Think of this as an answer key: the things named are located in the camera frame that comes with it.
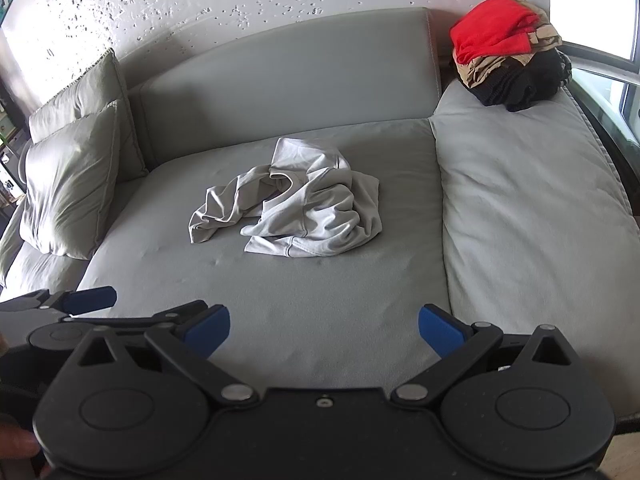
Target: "gray sofa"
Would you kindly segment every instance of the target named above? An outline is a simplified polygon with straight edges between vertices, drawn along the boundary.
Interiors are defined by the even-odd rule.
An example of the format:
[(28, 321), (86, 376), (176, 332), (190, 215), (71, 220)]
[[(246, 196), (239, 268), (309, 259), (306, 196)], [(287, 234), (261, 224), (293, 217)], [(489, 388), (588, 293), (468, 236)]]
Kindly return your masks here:
[[(95, 256), (23, 246), (3, 298), (42, 272), (51, 288), (114, 286), (110, 316), (225, 304), (231, 335), (213, 359), (258, 387), (410, 378), (437, 359), (417, 331), (425, 303), (507, 331), (550, 322), (619, 415), (640, 410), (640, 290), (620, 287), (640, 237), (597, 137), (562, 90), (517, 114), (457, 82), (441, 95), (426, 9), (297, 23), (187, 60), (130, 90), (150, 174), (116, 185)], [(330, 258), (244, 253), (255, 219), (190, 244), (206, 189), (267, 164), (281, 136), (330, 139), (377, 177), (382, 233)]]

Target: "crumpled white shirt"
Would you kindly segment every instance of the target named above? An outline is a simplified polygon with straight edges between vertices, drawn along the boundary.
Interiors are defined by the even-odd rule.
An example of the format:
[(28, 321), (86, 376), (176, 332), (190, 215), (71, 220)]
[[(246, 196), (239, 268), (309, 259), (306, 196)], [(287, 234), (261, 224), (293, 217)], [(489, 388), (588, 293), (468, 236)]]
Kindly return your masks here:
[(353, 171), (337, 148), (322, 139), (278, 139), (271, 164), (207, 189), (191, 216), (191, 243), (209, 240), (243, 216), (259, 216), (240, 234), (248, 253), (294, 258), (334, 256), (382, 231), (378, 184)]

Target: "wooden floor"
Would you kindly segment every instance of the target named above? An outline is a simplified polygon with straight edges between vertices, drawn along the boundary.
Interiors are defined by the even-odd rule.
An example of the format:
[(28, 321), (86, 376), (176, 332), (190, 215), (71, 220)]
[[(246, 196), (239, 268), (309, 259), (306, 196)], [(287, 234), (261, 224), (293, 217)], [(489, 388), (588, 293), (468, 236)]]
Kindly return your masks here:
[(640, 433), (614, 437), (600, 469), (611, 480), (639, 480)]

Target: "gray pillow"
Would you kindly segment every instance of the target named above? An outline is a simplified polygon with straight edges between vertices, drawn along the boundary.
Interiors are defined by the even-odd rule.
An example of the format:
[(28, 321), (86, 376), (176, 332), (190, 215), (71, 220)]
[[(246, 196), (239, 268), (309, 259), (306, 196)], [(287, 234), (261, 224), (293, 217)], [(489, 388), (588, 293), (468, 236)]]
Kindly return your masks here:
[(27, 153), (20, 236), (41, 253), (89, 260), (102, 241), (118, 174), (122, 107), (113, 102)]
[(96, 63), (76, 81), (29, 118), (31, 139), (34, 144), (49, 137), (53, 132), (89, 114), (98, 113), (107, 104), (121, 100), (120, 114), (120, 169), (118, 182), (126, 182), (148, 174), (127, 97), (127, 86), (113, 50), (109, 49)]

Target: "human hand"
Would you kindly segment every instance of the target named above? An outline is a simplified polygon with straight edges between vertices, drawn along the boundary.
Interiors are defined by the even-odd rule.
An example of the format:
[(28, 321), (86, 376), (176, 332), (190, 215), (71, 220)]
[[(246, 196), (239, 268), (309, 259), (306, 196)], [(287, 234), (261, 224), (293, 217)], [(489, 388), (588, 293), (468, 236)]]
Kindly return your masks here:
[(18, 426), (0, 422), (0, 460), (31, 458), (39, 451), (40, 444), (33, 433)]

